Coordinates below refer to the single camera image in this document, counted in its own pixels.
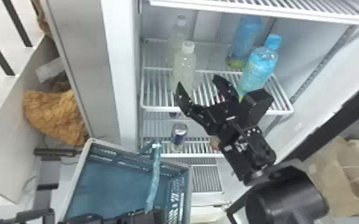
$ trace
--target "blue bottle cap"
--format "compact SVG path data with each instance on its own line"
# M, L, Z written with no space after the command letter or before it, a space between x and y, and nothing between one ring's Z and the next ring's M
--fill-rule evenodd
M270 34L264 42L264 46L275 51L280 47L282 40L283 38L281 36L276 34Z

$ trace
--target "can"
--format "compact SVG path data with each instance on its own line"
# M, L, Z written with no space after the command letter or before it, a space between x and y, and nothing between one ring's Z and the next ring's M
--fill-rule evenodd
M181 122L175 123L171 130L171 143L173 143L176 147L182 145L187 134L188 127L186 124Z

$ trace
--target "refrigerator shelf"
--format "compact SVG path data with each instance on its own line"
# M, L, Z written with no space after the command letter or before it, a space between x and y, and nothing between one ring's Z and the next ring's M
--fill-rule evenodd
M351 0L149 0L150 5L359 25Z
M167 66L167 41L163 39L145 39L143 42L144 69L171 69ZM239 69L229 68L225 63L230 45L221 43L195 42L197 57L196 70L241 72Z
M222 192L215 158L166 158L192 165L192 193Z
M169 90L169 77L171 69L143 69L141 79L141 107L149 112L181 112L174 101L174 95ZM218 74L233 85L240 79L240 72L226 71L197 71L200 77L200 85L190 94L195 104L210 106L221 102L222 98L217 95L216 87L212 83L213 76ZM272 75L266 85L266 91L274 98L274 102L267 110L266 115L287 115L293 113L292 104L289 102L283 88Z
M155 138L143 138L143 145L148 144L152 139ZM213 150L209 138L186 138L184 150L180 153L172 151L170 138L157 139L162 141L162 158L224 158L221 152Z

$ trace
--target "blue bottle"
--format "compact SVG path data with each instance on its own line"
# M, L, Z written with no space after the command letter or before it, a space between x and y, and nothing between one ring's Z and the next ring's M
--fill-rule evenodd
M264 42L264 46L252 51L238 84L237 90L240 96L263 88L264 83L276 67L278 61L276 50L280 47L281 40L281 36L270 34Z
M255 15L243 16L233 37L227 64L234 69L242 69L252 50L253 43L262 30L262 20Z

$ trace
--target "white bottle cap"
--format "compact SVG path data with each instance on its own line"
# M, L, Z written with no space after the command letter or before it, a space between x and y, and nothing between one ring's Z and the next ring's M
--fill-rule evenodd
M187 18L184 15L179 15L177 17L177 25L185 26L187 24Z
M192 54L194 49L195 49L195 43L194 42L192 42L192 41L184 41L182 43L181 50L183 51L183 53Z

